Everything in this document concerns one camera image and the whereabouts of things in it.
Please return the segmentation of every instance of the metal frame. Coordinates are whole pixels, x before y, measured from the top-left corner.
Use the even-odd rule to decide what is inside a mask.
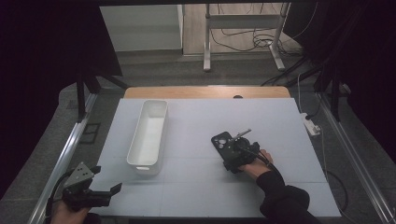
[[[81,122],[77,122],[67,139],[66,144],[64,145],[64,149],[62,150],[61,155],[59,156],[58,161],[53,168],[52,174],[49,177],[49,181],[47,182],[46,187],[44,187],[43,192],[38,199],[37,204],[35,205],[35,209],[33,210],[32,215],[29,218],[28,223],[43,223],[46,212],[47,200],[54,188],[58,179],[66,172],[66,169],[73,157],[75,149],[77,147],[79,138],[84,132],[85,126],[87,125],[88,119],[90,118],[91,111],[94,105],[94,102],[97,98],[96,94],[90,94],[85,104],[86,113],[81,120]]]
[[[210,29],[276,29],[274,40],[269,46],[273,55],[277,70],[284,71],[285,65],[279,56],[277,43],[282,33],[283,24],[288,13],[290,3],[285,3],[279,15],[210,15],[209,4],[206,4],[205,14],[205,49],[204,49],[204,71],[210,71]]]
[[[332,128],[335,131],[338,139],[343,146],[343,149],[348,157],[353,169],[355,170],[361,184],[367,192],[376,212],[381,218],[382,223],[396,224],[395,220],[395,211],[390,209],[387,200],[384,198],[381,190],[378,185],[375,183],[370,173],[368,172],[364,162],[361,160],[359,156],[358,150],[354,147],[353,143],[349,139],[346,131],[343,128],[341,122],[337,121],[335,117],[332,115],[332,111],[330,110],[330,104],[326,97],[321,96],[318,93],[318,97],[322,98],[321,106],[326,114],[327,119],[329,120]]]

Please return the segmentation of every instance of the white power adapter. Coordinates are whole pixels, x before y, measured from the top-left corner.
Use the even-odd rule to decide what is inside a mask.
[[[301,119],[305,125],[306,130],[308,131],[309,135],[316,136],[320,135],[320,128],[318,125],[315,125],[311,119],[306,119],[307,114],[301,113]]]

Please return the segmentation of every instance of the white wall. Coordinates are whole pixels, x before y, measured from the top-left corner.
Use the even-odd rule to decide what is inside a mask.
[[[115,51],[182,49],[180,9],[176,5],[101,7]]]

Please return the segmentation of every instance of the black device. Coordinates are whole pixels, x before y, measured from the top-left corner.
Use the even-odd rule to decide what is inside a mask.
[[[84,162],[81,162],[76,169],[62,175],[47,201],[46,223],[50,223],[55,192],[66,177],[68,178],[64,182],[62,200],[69,208],[78,211],[84,207],[108,206],[111,197],[120,192],[122,183],[112,187],[110,191],[94,191],[89,189],[94,175],[100,173],[100,170],[100,166],[89,169]]]
[[[248,129],[245,132],[239,133],[235,137],[227,132],[220,133],[211,138],[213,146],[223,158],[224,167],[231,171],[233,174],[242,172],[238,169],[241,165],[252,163],[254,160],[259,159],[265,163],[268,168],[274,171],[279,179],[285,183],[282,174],[276,169],[276,167],[260,152],[260,145],[257,142],[250,144],[249,141],[242,137],[243,135],[251,132]]]

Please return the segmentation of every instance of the black sleeve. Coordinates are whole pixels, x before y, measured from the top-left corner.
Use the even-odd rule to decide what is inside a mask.
[[[309,194],[293,186],[285,186],[275,172],[266,172],[256,180],[265,192],[260,211],[277,224],[286,223],[320,223],[308,211]]]

